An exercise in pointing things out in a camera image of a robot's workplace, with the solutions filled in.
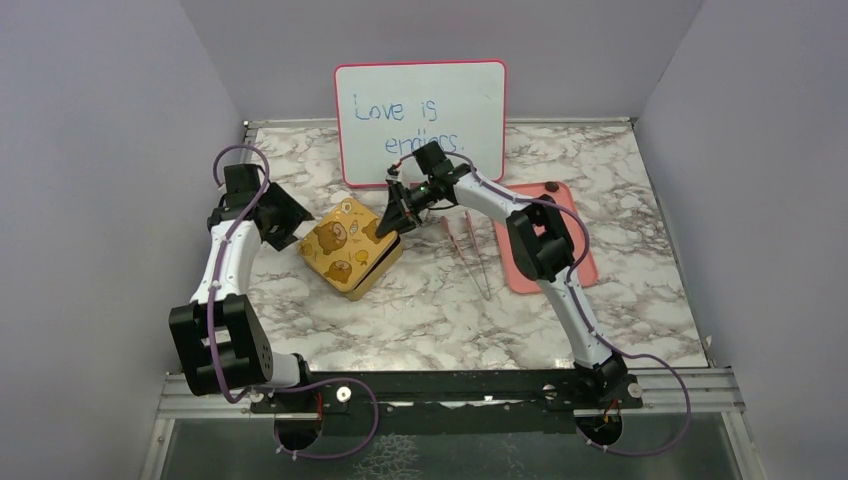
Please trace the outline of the gold chocolate box tray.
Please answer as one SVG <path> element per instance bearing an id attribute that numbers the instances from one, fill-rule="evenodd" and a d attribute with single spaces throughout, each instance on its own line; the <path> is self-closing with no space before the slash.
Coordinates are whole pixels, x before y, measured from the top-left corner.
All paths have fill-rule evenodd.
<path id="1" fill-rule="evenodd" d="M 396 242 L 387 252 L 376 262 L 375 266 L 368 271 L 362 280 L 348 293 L 345 297 L 350 301 L 360 300 L 368 291 L 370 291 L 377 281 L 395 265 L 403 253 L 403 248 L 399 242 Z"/>

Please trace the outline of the pink silicone tongs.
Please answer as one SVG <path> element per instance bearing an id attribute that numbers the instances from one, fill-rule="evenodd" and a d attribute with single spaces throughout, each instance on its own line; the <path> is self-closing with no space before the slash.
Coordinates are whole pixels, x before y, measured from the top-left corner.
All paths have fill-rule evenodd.
<path id="1" fill-rule="evenodd" d="M 439 224 L 446 234 L 448 241 L 452 245 L 466 274 L 472 281 L 482 299 L 489 301 L 492 299 L 491 283 L 488 278 L 486 266 L 483 262 L 483 256 L 476 235 L 476 229 L 469 211 L 464 212 L 464 222 L 468 241 L 470 242 L 470 247 L 473 249 L 474 256 L 468 255 L 468 252 L 458 240 L 457 234 L 453 231 L 449 219 L 446 216 L 439 217 Z"/>

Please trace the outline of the silver tin lid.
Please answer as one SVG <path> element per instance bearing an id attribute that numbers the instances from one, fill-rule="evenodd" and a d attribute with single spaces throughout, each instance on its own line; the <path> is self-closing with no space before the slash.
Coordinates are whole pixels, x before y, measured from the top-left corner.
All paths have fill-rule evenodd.
<path id="1" fill-rule="evenodd" d="M 298 244 L 305 264 L 340 294 L 350 292 L 396 242 L 398 234 L 375 235 L 380 218 L 347 197 Z"/>

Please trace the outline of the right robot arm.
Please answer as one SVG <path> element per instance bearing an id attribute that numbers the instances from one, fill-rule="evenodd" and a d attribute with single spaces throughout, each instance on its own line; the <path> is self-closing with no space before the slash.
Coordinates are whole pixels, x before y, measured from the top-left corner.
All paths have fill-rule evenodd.
<path id="1" fill-rule="evenodd" d="M 415 187 L 404 185 L 399 179 L 402 159 L 388 168 L 388 200 L 377 236 L 420 227 L 421 212 L 441 201 L 475 210 L 503 226 L 519 273 L 540 287 L 566 332 L 579 398 L 592 407 L 612 399 L 628 369 L 622 354 L 602 334 L 583 293 L 577 269 L 588 253 L 575 251 L 564 221 L 569 210 L 549 196 L 530 197 L 492 182 L 467 156 L 453 164 L 455 153 L 444 151 L 435 141 L 409 156 L 425 180 Z"/>

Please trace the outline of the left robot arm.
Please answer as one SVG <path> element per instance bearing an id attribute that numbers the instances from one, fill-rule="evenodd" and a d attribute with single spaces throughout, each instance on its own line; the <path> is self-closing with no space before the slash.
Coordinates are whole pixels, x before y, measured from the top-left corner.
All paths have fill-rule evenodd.
<path id="1" fill-rule="evenodd" d="M 248 290 L 261 245 L 284 250 L 313 216 L 260 172 L 256 164 L 224 168 L 225 192 L 207 220 L 211 249 L 203 277 L 189 302 L 170 311 L 168 324 L 194 395 L 276 387 L 279 401 L 298 411 L 314 397 L 305 361 L 272 350 Z"/>

